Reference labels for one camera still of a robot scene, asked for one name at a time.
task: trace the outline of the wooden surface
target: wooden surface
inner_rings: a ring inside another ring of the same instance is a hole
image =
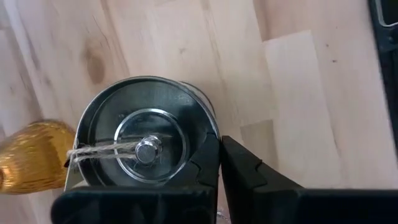
[[[364,0],[0,0],[0,71],[2,138],[76,127],[108,85],[157,75],[202,89],[222,134],[305,187],[398,187]],[[0,223],[49,223],[58,194],[1,196]]]

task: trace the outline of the wood grain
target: wood grain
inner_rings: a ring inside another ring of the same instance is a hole
[[[0,0],[0,72],[1,139],[75,128],[111,83],[158,75],[202,89],[222,134],[299,184],[398,187],[363,0]],[[0,223],[49,223],[58,193],[1,196]]]

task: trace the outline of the gold object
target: gold object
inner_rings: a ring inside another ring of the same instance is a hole
[[[64,123],[41,121],[0,143],[0,192],[25,194],[63,187],[67,151],[75,133]]]

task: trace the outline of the twine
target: twine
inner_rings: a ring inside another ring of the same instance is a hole
[[[111,144],[105,146],[83,147],[71,149],[67,157],[72,163],[78,163],[86,159],[133,159],[136,158],[134,149],[139,141]]]

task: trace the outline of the gold foil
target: gold foil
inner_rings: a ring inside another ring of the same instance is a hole
[[[0,192],[25,194],[63,187],[63,167],[75,133],[64,123],[41,121],[0,143]]]

